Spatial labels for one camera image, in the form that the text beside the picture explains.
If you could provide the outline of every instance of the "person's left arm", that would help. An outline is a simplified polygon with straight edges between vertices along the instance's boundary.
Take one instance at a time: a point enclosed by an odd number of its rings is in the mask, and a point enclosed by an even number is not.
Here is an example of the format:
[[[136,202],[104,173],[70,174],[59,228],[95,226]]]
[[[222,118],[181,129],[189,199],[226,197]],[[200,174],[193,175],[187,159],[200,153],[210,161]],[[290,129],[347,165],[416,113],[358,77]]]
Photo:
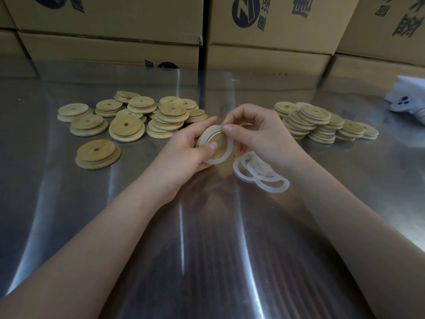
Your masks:
[[[171,137],[145,170],[39,270],[0,302],[8,319],[97,318],[156,211],[213,155],[216,143],[193,148],[216,118]]]

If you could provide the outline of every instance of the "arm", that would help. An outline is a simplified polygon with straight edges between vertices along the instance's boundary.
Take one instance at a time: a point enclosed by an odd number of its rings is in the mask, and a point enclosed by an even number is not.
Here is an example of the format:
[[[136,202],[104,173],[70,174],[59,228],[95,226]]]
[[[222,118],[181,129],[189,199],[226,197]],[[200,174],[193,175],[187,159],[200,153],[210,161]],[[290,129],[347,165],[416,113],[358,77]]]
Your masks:
[[[425,253],[310,158],[275,112],[243,104],[223,124],[237,149],[251,147],[297,189],[378,318],[424,316]]]
[[[2,300],[1,317],[97,318],[157,209],[171,201],[194,172],[208,167],[202,161],[217,144],[193,148],[193,142],[215,121],[209,118],[173,134],[136,181]]]

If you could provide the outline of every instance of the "person's right arm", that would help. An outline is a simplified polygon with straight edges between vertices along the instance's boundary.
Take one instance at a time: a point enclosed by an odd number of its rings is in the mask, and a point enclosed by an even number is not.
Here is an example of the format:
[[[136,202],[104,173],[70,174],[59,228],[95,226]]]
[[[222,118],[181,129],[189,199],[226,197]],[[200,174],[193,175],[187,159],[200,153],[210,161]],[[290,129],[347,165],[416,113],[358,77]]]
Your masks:
[[[378,318],[425,318],[422,250],[305,153],[276,112],[243,104],[222,125],[237,150],[252,148],[295,187]]]

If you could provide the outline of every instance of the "chinese character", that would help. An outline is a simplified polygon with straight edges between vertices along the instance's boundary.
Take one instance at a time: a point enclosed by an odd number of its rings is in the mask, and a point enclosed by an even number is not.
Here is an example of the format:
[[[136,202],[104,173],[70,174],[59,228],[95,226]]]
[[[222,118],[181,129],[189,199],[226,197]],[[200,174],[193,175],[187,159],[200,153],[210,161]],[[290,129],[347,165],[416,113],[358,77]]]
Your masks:
[[[145,59],[145,66],[146,67],[153,67],[153,62],[150,62],[149,60]]]
[[[292,14],[297,14],[306,18],[311,10],[311,5],[314,0],[294,0]]]
[[[71,4],[72,4],[72,7],[75,10],[78,10],[78,11],[81,11],[82,13],[84,13],[84,8],[82,7],[81,0],[71,0]]]
[[[258,25],[257,28],[261,31],[264,31],[264,28],[266,27],[266,18],[264,18],[261,14],[258,17]]]
[[[409,18],[407,14],[404,15],[403,19],[401,19],[399,25],[396,30],[393,32],[393,37],[395,35],[400,35],[400,37],[407,35],[409,38],[412,37],[417,28],[422,25],[425,17],[420,20],[416,16],[412,16]]]
[[[269,6],[270,6],[270,0],[263,0],[263,3],[261,5],[261,9],[263,11],[266,11],[267,13],[269,13]]]
[[[390,5],[381,5],[379,7],[379,10],[375,12],[375,15],[376,16],[385,16],[390,8],[391,8]]]
[[[413,9],[417,8],[417,9],[415,10],[415,12],[418,12],[418,11],[422,8],[422,5],[424,5],[424,4],[425,4],[425,0],[418,0],[415,4],[413,4],[413,5],[409,8],[409,10],[413,10]]]

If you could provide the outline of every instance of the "stainless steel tabletop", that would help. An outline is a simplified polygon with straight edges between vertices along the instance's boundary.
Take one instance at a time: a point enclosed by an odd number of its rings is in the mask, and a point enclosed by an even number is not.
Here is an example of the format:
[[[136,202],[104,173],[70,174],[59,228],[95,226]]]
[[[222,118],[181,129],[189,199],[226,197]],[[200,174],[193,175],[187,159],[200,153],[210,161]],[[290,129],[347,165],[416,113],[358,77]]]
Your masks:
[[[34,74],[21,65],[28,63],[8,62],[0,74],[1,296],[92,220],[167,142],[144,135],[117,143],[122,156],[110,167],[88,171],[75,164],[79,146],[111,138],[72,135],[57,109],[72,102],[94,108],[118,90],[156,101],[194,99],[219,122],[243,102],[272,108],[277,101],[306,101],[373,125],[380,136],[372,142],[299,143],[425,250],[425,128],[408,114],[389,112],[370,85],[70,62],[33,63]],[[296,191],[269,194],[238,180],[233,159],[196,174],[157,212],[100,317],[373,318]]]

